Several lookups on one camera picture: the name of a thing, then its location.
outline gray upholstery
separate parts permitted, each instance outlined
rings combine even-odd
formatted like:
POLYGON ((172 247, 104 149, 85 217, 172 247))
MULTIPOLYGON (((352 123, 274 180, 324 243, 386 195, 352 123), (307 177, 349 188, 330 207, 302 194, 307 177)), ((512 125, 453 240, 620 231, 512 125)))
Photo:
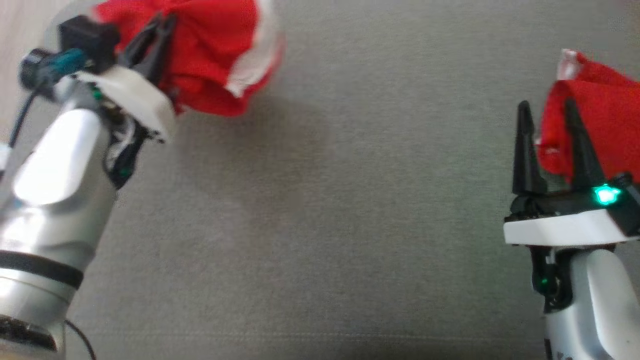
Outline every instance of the gray upholstery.
MULTIPOLYGON (((181 118, 121 193, 70 312, 99 357, 543 358, 528 252, 502 237, 516 106, 539 117, 563 47, 640 76, 638 12, 278 5, 287 56, 251 110, 181 118)), ((36 104, 23 154, 55 114, 36 104)))

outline red cloth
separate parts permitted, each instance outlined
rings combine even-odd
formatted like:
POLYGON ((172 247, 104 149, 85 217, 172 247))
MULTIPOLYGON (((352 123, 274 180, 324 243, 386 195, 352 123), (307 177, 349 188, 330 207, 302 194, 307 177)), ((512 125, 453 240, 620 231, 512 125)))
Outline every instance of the red cloth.
POLYGON ((573 97, 607 178, 631 171, 640 179, 640 84, 583 54, 574 61, 578 72, 557 81, 547 99, 538 147, 542 167, 567 180, 573 176, 572 141, 564 123, 564 101, 573 97))
POLYGON ((177 26, 161 88, 168 92, 178 88, 179 106, 236 116, 246 111, 250 97, 268 82, 284 49, 282 37, 274 40, 272 36, 279 29, 269 27, 275 24, 273 12, 264 10, 269 2, 257 1, 109 0, 96 6, 95 12, 101 21, 118 26, 121 50, 154 15, 174 13, 177 26), (253 62, 247 65, 245 59, 240 64, 251 52, 253 62))

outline seam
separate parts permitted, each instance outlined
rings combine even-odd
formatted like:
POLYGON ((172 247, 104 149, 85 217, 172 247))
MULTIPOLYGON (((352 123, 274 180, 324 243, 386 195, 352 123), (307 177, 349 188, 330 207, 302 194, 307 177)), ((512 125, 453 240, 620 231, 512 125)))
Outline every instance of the seam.
MULTIPOLYGON (((127 330, 95 330, 85 331, 87 334, 96 336, 135 336, 142 338, 219 338, 233 340, 256 340, 256 341, 458 341, 467 343, 514 343, 522 342, 522 338, 458 338, 448 336, 426 336, 426 335, 402 335, 402 334, 350 334, 339 332, 205 332, 205 331, 184 331, 184 332, 152 332, 152 331, 127 331, 127 330)), ((526 343, 539 343, 539 341, 525 340, 526 343)))

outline white trim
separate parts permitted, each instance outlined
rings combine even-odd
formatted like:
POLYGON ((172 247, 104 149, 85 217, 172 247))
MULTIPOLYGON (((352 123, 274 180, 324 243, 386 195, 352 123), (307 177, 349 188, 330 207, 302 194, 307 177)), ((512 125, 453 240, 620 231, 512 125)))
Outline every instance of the white trim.
POLYGON ((558 80, 573 80, 582 70, 582 64, 578 62, 578 52, 569 49, 563 49, 560 55, 560 62, 556 78, 558 80))
POLYGON ((244 91, 262 80, 280 56, 282 33, 273 0, 255 0, 257 24, 253 45, 236 60, 225 89, 240 99, 244 91))

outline wire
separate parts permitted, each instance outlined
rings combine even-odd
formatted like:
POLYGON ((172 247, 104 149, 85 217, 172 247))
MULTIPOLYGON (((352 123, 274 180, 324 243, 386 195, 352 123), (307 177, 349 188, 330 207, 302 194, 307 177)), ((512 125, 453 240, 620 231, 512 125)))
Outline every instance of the wire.
POLYGON ((40 95, 40 91, 42 89, 42 83, 38 84, 36 88, 31 92, 27 101, 22 105, 22 109, 18 114, 18 118, 15 120, 15 124, 13 125, 13 131, 11 131, 11 138, 9 139, 9 147, 14 148, 15 144, 18 142, 18 136, 20 135, 20 130, 22 130, 22 125, 24 123, 24 119, 27 117, 27 113, 29 113, 29 109, 33 101, 40 95))
POLYGON ((73 330, 74 333, 76 333, 82 339, 86 347, 86 350, 89 352, 89 356, 91 357, 91 360, 96 360, 95 352, 93 351, 93 346, 91 346, 91 342, 86 337, 86 335, 84 335, 82 330, 80 330, 74 323, 72 323, 71 320, 65 320, 65 324, 69 326, 69 329, 73 330))

